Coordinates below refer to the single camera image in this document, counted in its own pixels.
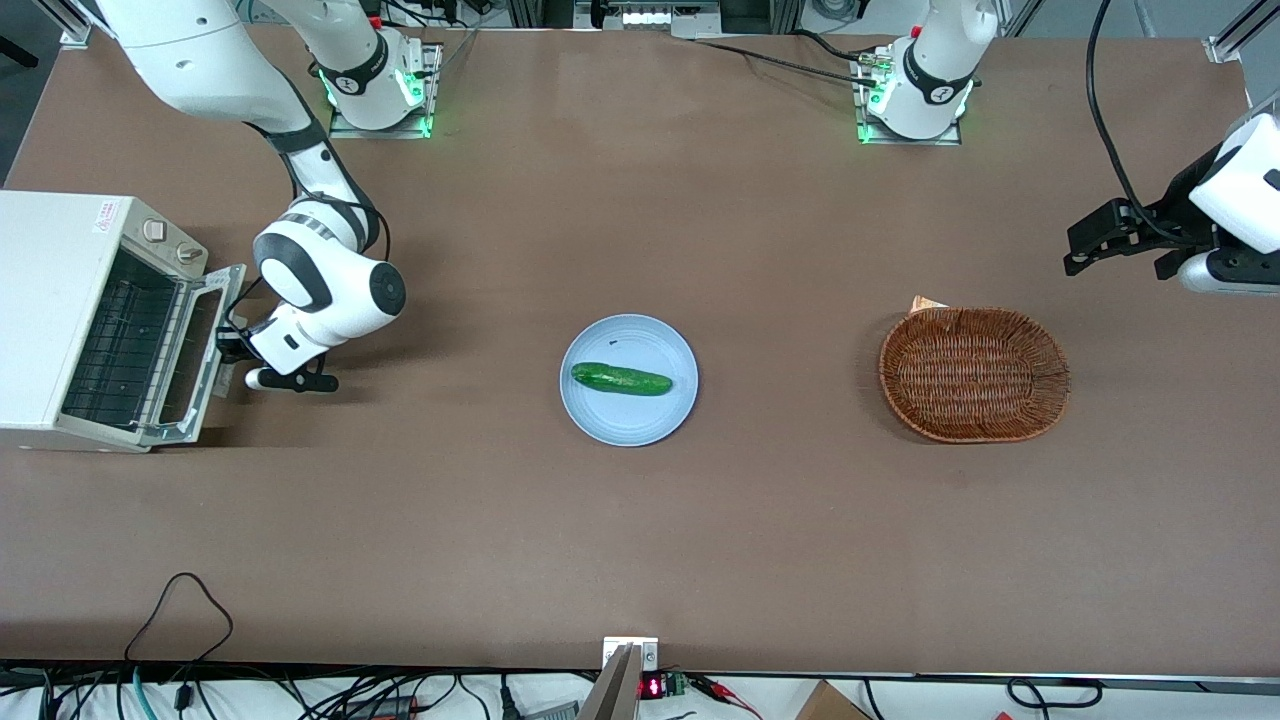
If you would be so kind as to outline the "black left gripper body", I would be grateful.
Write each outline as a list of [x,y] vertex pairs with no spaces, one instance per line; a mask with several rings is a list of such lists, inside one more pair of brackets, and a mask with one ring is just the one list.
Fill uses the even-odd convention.
[[1130,197],[1135,220],[1135,251],[1155,249],[1189,249],[1207,251],[1221,245],[1220,231],[1210,217],[1190,200],[1190,192],[1207,177],[1221,145],[1212,146],[1190,165],[1178,172],[1167,183],[1164,195],[1142,205],[1135,195]]

